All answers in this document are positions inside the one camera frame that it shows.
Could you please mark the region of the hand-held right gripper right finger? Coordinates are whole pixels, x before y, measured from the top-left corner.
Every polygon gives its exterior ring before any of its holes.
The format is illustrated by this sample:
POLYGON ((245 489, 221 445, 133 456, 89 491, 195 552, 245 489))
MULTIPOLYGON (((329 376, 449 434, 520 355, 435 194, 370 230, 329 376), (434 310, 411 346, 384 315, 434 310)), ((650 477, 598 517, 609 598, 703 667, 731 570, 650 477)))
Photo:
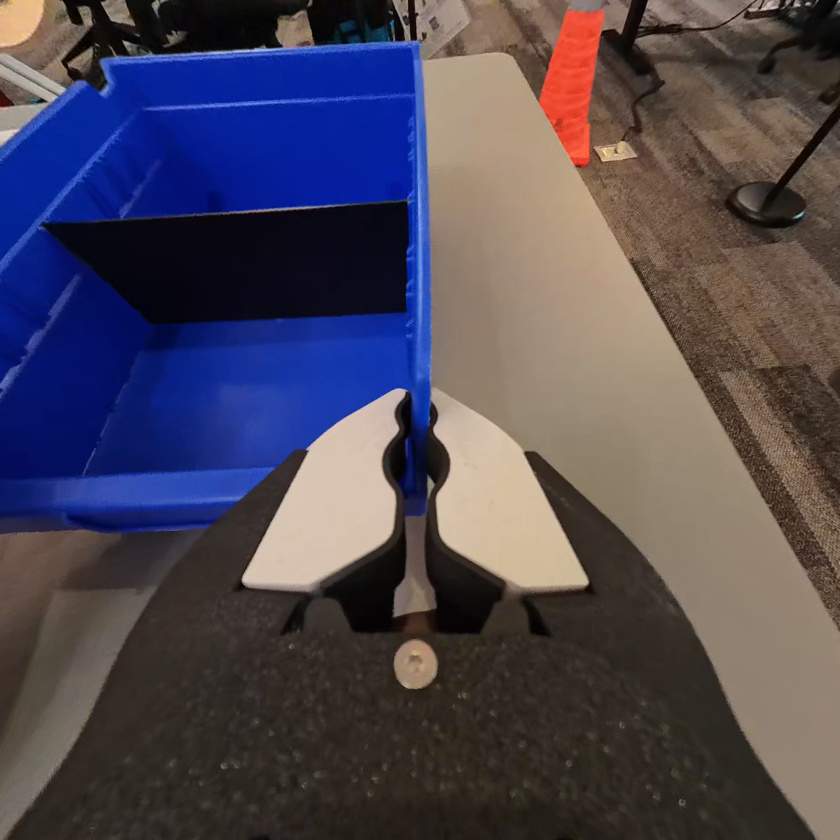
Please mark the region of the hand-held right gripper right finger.
POLYGON ((590 586, 522 447, 438 388, 427 431, 425 569, 444 633, 477 634, 499 604, 590 586))

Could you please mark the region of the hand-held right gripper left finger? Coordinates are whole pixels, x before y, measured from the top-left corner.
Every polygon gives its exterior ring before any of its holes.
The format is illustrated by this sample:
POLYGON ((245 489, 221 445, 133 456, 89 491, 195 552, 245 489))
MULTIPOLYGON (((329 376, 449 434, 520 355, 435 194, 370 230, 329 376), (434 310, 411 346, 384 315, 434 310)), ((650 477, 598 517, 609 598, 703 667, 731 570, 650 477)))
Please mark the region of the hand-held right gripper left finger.
POLYGON ((307 448, 242 578, 244 588, 338 603, 352 629, 392 627, 406 572, 411 396, 391 390, 307 448))

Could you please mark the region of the blue plastic bin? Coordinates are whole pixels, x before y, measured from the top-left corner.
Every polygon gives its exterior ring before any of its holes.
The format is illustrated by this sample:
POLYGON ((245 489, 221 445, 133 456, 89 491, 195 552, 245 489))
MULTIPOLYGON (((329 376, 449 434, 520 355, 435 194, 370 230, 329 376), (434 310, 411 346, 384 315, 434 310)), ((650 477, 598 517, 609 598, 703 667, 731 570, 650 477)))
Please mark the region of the blue plastic bin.
POLYGON ((431 406, 416 42, 113 58, 2 147, 2 534, 200 529, 394 390, 431 406), (407 201, 406 312, 151 324, 53 222, 407 201))

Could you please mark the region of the black divider of blue bin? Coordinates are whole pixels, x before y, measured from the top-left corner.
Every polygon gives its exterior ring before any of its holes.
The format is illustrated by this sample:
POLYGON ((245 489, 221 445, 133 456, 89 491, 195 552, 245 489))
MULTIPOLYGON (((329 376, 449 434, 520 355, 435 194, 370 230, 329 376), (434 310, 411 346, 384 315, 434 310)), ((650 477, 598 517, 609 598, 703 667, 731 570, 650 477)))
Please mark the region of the black divider of blue bin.
POLYGON ((151 324, 406 312, 407 201, 53 222, 151 324))

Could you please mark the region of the black round-base stand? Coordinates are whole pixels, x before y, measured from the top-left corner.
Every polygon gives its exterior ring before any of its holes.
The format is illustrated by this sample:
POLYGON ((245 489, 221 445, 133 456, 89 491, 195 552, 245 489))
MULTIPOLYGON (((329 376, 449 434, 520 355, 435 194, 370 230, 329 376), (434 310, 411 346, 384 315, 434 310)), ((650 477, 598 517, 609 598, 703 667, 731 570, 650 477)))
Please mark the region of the black round-base stand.
POLYGON ((807 210, 804 197, 791 182, 839 121, 836 105, 800 153, 775 182, 740 185, 726 198, 726 208, 742 221, 762 228, 789 228, 802 221, 807 210))

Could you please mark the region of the orange traffic cone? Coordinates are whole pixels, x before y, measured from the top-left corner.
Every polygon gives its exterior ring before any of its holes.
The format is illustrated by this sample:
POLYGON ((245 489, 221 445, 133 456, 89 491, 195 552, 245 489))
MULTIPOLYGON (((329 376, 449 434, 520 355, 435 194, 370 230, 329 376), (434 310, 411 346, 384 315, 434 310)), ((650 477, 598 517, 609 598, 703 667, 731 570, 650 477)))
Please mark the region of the orange traffic cone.
POLYGON ((569 2, 539 104, 571 162, 591 159, 589 111, 604 18, 603 1, 569 2))

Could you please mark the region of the white printed sign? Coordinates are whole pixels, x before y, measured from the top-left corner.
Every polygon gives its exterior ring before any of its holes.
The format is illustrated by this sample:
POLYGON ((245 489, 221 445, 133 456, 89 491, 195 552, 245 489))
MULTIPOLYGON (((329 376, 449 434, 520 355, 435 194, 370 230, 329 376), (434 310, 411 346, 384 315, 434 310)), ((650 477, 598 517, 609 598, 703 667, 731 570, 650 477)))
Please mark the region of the white printed sign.
POLYGON ((462 1, 414 1, 414 16, 407 1, 391 1, 394 35, 397 40, 414 39, 423 60, 434 58, 469 25, 470 16, 462 1))

